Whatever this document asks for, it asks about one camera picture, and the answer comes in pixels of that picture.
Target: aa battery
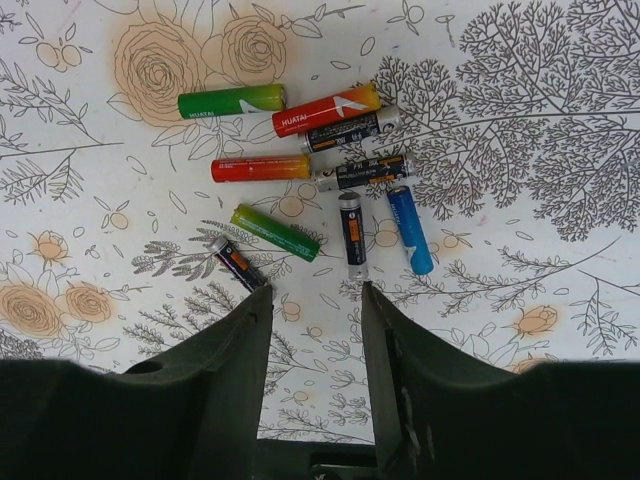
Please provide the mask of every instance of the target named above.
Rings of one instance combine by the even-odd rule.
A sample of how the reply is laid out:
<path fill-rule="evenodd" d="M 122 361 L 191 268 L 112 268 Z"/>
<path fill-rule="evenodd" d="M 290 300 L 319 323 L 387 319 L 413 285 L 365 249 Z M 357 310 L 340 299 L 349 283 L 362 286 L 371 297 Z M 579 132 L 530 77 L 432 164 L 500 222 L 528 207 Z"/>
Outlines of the aa battery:
<path fill-rule="evenodd" d="M 373 83 L 368 83 L 337 95 L 274 113 L 271 119 L 276 134 L 279 137 L 286 137 L 379 108 L 380 97 L 376 87 Z"/>
<path fill-rule="evenodd" d="M 371 183 L 391 182 L 416 174 L 416 157 L 413 153 L 362 162 L 348 163 L 314 173 L 319 192 L 346 190 Z"/>
<path fill-rule="evenodd" d="M 242 254 L 238 252 L 233 244 L 225 237 L 218 237 L 217 240 L 207 248 L 250 292 L 254 292 L 267 284 L 262 274 L 256 268 L 249 265 L 249 262 L 247 262 Z"/>
<path fill-rule="evenodd" d="M 433 270 L 433 261 L 411 190 L 406 186 L 392 188 L 387 192 L 387 198 L 407 250 L 411 270 L 416 275 L 427 275 Z"/>
<path fill-rule="evenodd" d="M 178 96 L 178 110 L 182 118 L 278 112 L 283 108 L 284 87 L 279 84 L 184 93 Z"/>
<path fill-rule="evenodd" d="M 391 132 L 401 125 L 400 109 L 393 106 L 299 133 L 298 139 L 302 153 L 317 153 Z"/>
<path fill-rule="evenodd" d="M 221 159 L 211 162 L 211 176 L 214 182 L 308 179 L 311 164 L 307 155 Z"/>
<path fill-rule="evenodd" d="M 247 205 L 238 205 L 231 217 L 231 223 L 307 262 L 313 261 L 320 251 L 317 241 Z"/>
<path fill-rule="evenodd" d="M 367 248 L 364 243 L 360 195 L 355 192 L 343 193 L 338 197 L 338 203 L 344 245 L 347 251 L 349 280 L 366 280 L 369 277 L 369 270 L 367 268 Z"/>

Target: orange battery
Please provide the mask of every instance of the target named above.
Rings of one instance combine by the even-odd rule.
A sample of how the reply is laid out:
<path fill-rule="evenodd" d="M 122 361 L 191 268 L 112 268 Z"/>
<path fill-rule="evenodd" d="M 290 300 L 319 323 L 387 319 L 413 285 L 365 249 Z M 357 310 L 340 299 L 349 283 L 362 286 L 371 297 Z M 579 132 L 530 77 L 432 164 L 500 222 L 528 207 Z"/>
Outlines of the orange battery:
<path fill-rule="evenodd" d="M 221 159 L 211 163 L 214 182 L 255 182 L 311 178 L 307 155 Z"/>
<path fill-rule="evenodd" d="M 380 108 L 373 83 L 347 90 L 311 103 L 274 113 L 273 128 L 279 137 L 306 132 Z"/>

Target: battery logo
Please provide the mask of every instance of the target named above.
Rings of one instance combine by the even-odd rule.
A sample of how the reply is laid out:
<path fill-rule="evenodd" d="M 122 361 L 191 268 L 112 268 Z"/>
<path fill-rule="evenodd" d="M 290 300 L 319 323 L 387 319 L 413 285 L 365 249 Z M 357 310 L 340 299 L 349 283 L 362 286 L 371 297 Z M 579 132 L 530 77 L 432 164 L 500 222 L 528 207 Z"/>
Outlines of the battery logo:
<path fill-rule="evenodd" d="M 385 167 L 389 168 L 391 164 L 401 162 L 402 160 L 403 160 L 402 157 L 390 157 L 390 158 L 383 158 L 382 160 L 378 161 L 378 163 L 380 165 L 384 165 Z"/>
<path fill-rule="evenodd" d="M 384 177 L 372 178 L 371 180 L 369 180 L 369 183 L 390 182 L 395 179 L 396 177 L 394 177 L 393 175 L 386 175 Z"/>
<path fill-rule="evenodd" d="M 314 145 L 314 148 L 329 147 L 329 146 L 333 145 L 334 143 L 336 143 L 335 140 L 327 140 L 326 142 L 318 143 L 317 145 Z"/>
<path fill-rule="evenodd" d="M 352 242 L 360 241 L 360 229 L 358 228 L 358 220 L 349 220 L 349 233 L 351 234 Z"/>
<path fill-rule="evenodd" d="M 242 258 L 238 252 L 233 252 L 231 254 L 231 258 L 238 264 L 241 269 L 246 270 L 247 268 L 249 268 L 249 265 L 247 265 L 245 259 Z"/>

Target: black plastic part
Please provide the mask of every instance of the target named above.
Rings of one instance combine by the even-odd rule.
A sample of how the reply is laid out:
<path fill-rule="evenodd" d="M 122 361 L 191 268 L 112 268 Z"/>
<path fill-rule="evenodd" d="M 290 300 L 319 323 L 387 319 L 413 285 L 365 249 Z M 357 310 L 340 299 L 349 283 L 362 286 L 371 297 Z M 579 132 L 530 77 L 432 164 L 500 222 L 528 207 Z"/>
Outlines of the black plastic part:
<path fill-rule="evenodd" d="M 475 359 L 364 285 L 362 331 L 385 479 L 638 478 L 637 363 Z"/>
<path fill-rule="evenodd" d="M 128 372 L 0 362 L 0 480 L 631 479 L 637 364 L 516 376 L 407 318 L 371 283 L 362 331 L 375 447 L 256 440 L 272 292 Z"/>
<path fill-rule="evenodd" d="M 271 295 L 121 375 L 0 362 L 0 479 L 251 478 Z"/>

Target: blue battery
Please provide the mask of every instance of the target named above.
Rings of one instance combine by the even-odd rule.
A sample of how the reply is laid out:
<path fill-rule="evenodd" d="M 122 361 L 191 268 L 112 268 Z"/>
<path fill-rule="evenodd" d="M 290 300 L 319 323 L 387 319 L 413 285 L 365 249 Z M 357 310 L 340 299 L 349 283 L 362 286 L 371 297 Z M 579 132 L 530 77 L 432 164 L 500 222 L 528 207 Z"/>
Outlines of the blue battery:
<path fill-rule="evenodd" d="M 433 270 L 433 261 L 411 190 L 404 186 L 392 188 L 387 192 L 387 198 L 407 250 L 411 270 L 416 275 L 427 275 Z"/>

